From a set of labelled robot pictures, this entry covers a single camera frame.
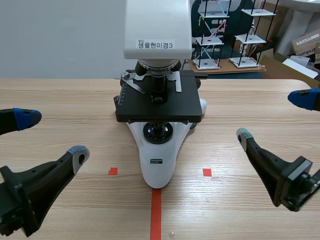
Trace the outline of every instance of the white shelf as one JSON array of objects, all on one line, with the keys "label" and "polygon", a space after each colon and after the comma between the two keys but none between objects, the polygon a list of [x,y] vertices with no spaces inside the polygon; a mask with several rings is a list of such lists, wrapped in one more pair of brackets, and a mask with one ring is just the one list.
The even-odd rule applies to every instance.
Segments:
[{"label": "white shelf", "polygon": [[205,36],[203,38],[203,43],[202,42],[202,37],[196,37],[196,41],[201,45],[201,46],[213,46],[213,45],[224,45],[224,43],[220,40],[220,38],[216,36],[208,37]]},{"label": "white shelf", "polygon": [[247,57],[247,56],[244,56],[241,58],[240,65],[239,65],[240,57],[233,57],[229,59],[238,69],[256,68],[259,66],[259,64],[257,65],[255,61],[253,61],[250,57]]},{"label": "white shelf", "polygon": [[267,11],[265,9],[241,9],[242,12],[253,16],[253,17],[261,17],[261,16],[273,16],[275,15],[273,12]]},{"label": "white shelf", "polygon": [[258,37],[257,35],[248,35],[246,40],[247,34],[242,34],[235,36],[238,40],[240,40],[243,44],[265,44],[266,41]]},{"label": "white shelf", "polygon": [[220,68],[216,62],[212,61],[212,59],[201,59],[201,61],[200,59],[197,59],[197,60],[193,59],[192,61],[194,62],[194,65],[198,70],[212,70],[212,69]]},{"label": "white shelf", "polygon": [[199,14],[205,19],[229,18],[229,16],[225,15],[222,11],[207,11],[206,15],[204,11],[201,11]]}]

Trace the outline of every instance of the gray wall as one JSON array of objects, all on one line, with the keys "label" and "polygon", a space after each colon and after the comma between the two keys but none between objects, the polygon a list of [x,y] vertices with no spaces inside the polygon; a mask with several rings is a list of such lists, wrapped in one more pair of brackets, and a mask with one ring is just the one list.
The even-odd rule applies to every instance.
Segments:
[{"label": "gray wall", "polygon": [[0,0],[0,78],[112,78],[134,68],[123,58],[124,7],[125,0]]}]

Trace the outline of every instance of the red tape strip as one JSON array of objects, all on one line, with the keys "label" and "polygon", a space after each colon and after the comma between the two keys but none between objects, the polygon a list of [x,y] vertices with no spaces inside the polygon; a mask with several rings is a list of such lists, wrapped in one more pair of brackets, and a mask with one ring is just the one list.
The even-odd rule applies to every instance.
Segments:
[{"label": "red tape strip", "polygon": [[212,177],[211,169],[210,168],[204,168],[203,169],[203,176],[204,177]]},{"label": "red tape strip", "polygon": [[118,168],[117,167],[112,167],[109,172],[108,172],[109,176],[116,176],[118,175]]},{"label": "red tape strip", "polygon": [[161,189],[152,189],[150,240],[161,240]]}]

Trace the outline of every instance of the wood grain surface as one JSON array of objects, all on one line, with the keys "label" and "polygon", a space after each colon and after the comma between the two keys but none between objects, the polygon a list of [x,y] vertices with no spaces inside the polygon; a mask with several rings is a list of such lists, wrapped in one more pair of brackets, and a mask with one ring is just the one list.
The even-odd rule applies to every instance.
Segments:
[{"label": "wood grain surface", "polygon": [[[274,207],[236,137],[247,128],[284,160],[313,161],[313,174],[320,168],[320,112],[287,100],[291,91],[308,88],[283,79],[202,81],[205,117],[184,141],[162,189],[163,240],[320,239],[320,195],[297,213]],[[43,116],[34,128],[0,137],[0,166],[25,171],[74,145],[90,150],[31,240],[150,239],[152,190],[129,128],[116,121],[119,92],[113,79],[0,79],[0,109],[36,109]],[[111,167],[117,176],[108,176]],[[8,239],[25,237],[18,231]]]}]

